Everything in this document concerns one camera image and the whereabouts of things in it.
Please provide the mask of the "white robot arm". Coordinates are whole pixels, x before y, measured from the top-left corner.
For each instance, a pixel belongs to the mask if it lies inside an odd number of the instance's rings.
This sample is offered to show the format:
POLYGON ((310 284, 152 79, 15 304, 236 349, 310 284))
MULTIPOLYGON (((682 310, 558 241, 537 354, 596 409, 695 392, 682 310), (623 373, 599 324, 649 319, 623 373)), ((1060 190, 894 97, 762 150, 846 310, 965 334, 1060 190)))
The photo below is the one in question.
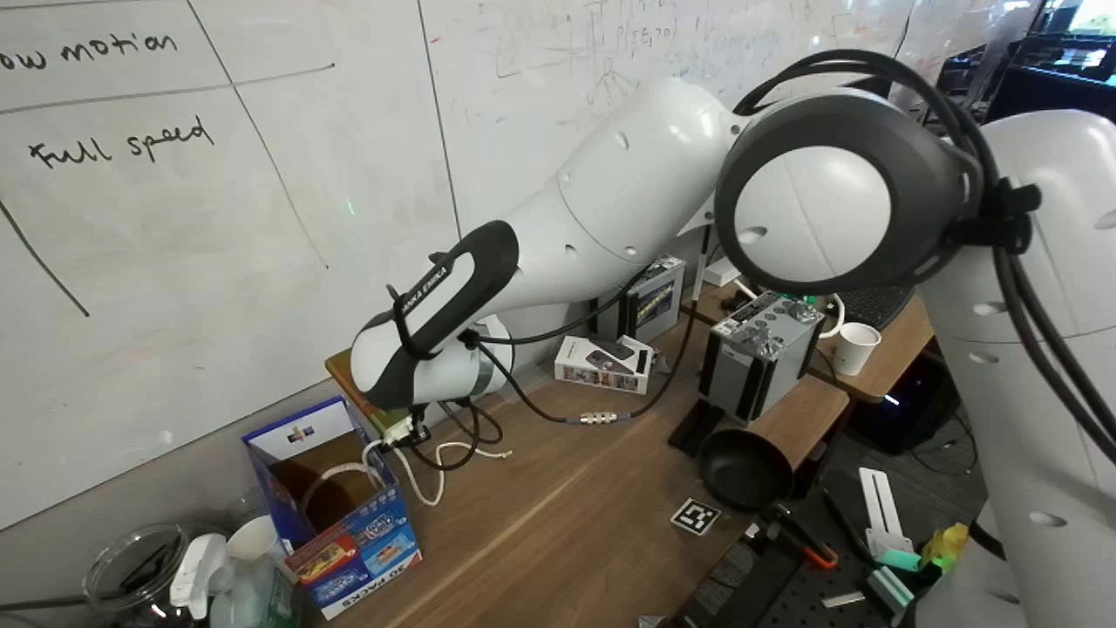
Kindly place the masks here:
POLYGON ((500 385, 472 331, 599 298, 695 214, 778 293, 909 285, 939 331, 987 483, 992 535, 905 628, 1116 624, 1116 124, 931 124, 845 84, 739 105, 670 77, 615 111, 521 210, 463 233, 354 338, 376 409, 500 385))

